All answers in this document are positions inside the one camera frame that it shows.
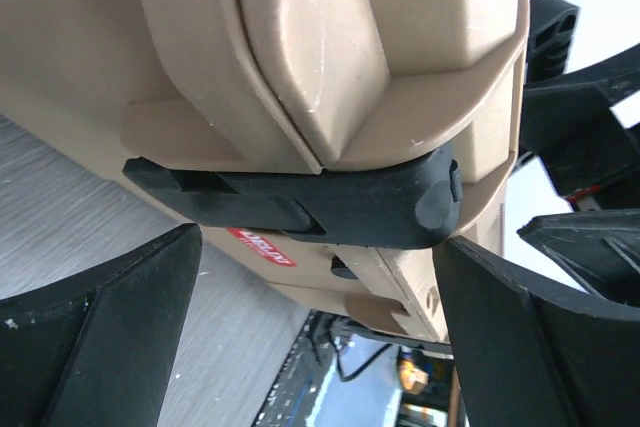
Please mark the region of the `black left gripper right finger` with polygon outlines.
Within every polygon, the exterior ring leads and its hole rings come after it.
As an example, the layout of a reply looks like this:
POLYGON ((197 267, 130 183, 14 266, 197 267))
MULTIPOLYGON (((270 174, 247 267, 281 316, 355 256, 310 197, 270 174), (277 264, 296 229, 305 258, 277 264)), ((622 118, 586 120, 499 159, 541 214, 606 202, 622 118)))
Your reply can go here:
POLYGON ((636 426, 639 310, 453 238, 433 253, 473 426, 636 426))

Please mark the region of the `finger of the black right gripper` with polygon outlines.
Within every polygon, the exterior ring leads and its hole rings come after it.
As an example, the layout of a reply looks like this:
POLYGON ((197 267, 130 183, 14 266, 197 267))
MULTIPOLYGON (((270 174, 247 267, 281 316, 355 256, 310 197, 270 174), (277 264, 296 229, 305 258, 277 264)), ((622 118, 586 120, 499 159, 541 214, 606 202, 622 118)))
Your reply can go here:
POLYGON ((588 293, 639 305, 639 212, 600 210, 538 216, 518 230, 588 293))

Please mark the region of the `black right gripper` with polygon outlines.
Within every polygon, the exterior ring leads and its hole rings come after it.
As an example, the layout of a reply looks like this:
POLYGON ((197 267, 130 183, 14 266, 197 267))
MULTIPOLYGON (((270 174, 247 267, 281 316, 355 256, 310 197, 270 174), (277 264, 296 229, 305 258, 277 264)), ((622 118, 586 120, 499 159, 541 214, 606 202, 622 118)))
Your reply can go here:
POLYGON ((560 197, 584 197, 639 172, 639 138, 612 112, 639 92, 639 47, 562 75, 579 13, 566 0, 530 0, 533 84, 524 90, 519 147, 541 160, 560 197))

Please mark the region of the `tan plastic tool case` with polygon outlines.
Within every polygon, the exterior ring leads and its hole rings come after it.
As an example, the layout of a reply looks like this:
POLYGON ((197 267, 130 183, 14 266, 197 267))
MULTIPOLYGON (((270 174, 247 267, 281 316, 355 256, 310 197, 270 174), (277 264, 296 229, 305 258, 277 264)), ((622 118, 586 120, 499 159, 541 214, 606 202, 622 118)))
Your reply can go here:
POLYGON ((499 251, 528 0, 1 0, 1 113, 300 304, 447 343, 499 251))

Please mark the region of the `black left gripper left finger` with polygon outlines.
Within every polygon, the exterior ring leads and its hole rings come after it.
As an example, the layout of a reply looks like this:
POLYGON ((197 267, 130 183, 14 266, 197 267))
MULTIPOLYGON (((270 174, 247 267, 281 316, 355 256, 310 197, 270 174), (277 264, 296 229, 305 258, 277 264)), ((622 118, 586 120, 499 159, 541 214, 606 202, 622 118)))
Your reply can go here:
POLYGON ((157 424, 198 276, 199 226, 1 302, 4 426, 157 424))

